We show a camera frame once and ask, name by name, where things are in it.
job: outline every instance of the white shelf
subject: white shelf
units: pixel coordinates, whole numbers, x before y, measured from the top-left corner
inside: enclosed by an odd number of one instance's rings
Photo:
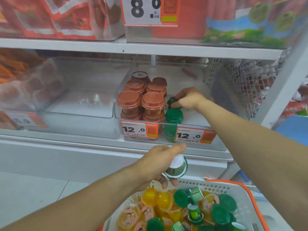
[[[79,51],[79,52],[149,54],[149,55],[154,54],[154,55],[169,55],[169,56],[263,59],[263,60],[276,60],[279,58],[282,52],[282,50],[276,50],[276,49],[127,43],[125,37],[119,38],[111,42],[1,38],[0,47],[37,49],[37,50],[64,50],[64,51]]]

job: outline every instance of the white wire basket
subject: white wire basket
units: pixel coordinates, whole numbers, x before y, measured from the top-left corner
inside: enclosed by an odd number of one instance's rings
[[[199,186],[202,191],[208,191],[217,195],[228,194],[232,196],[237,203],[237,210],[235,211],[234,216],[238,223],[246,227],[247,231],[270,231],[257,207],[251,191],[241,183],[226,180],[192,180],[189,177],[184,176],[179,179],[178,186],[173,186],[169,183],[165,190],[161,188],[161,184],[157,181],[152,181],[149,185],[149,187],[156,189],[158,192],[170,189],[188,189],[197,186]],[[127,199],[113,213],[113,215],[105,222],[103,231],[120,231],[116,221],[124,206],[129,203],[131,203],[131,200]]]

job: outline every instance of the clear plastic bin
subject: clear plastic bin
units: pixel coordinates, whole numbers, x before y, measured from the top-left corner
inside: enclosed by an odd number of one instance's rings
[[[0,37],[110,41],[124,34],[120,0],[0,0],[0,12]]]
[[[130,62],[86,58],[56,58],[44,63],[47,62],[55,66],[54,73],[63,83],[57,96],[44,103],[36,103],[36,99],[16,99],[16,104],[29,104],[30,108],[21,105],[8,108],[3,102],[0,107],[11,118],[14,117],[12,111],[35,113],[40,121],[34,118],[37,125],[23,125],[28,130],[118,138],[113,105],[117,87],[131,67]]]
[[[152,81],[155,77],[163,77],[167,81],[167,97],[165,97],[164,113],[168,110],[167,101],[170,97],[175,96],[181,89],[186,87],[196,87],[209,100],[211,97],[210,88],[204,84],[206,75],[203,73],[202,65],[198,64],[178,64],[158,62],[152,65],[151,62],[136,62],[135,65],[126,74],[121,82],[117,96],[125,90],[126,83],[131,79],[132,74],[136,71],[146,72]],[[171,125],[171,129],[176,128],[176,137],[187,143],[189,147],[206,148],[214,150],[226,150],[226,147],[211,128],[207,120],[198,112],[182,108],[183,121],[181,124],[167,123],[166,119],[161,122],[151,122],[145,120],[130,120],[121,118],[121,108],[114,105],[115,117],[125,140],[152,142],[157,144],[173,144],[170,137],[164,132],[164,126]]]
[[[127,41],[280,49],[292,46],[308,21],[307,0],[165,2],[169,12],[179,5],[174,22],[165,22],[161,6],[155,10],[160,13],[160,25],[125,24]]]

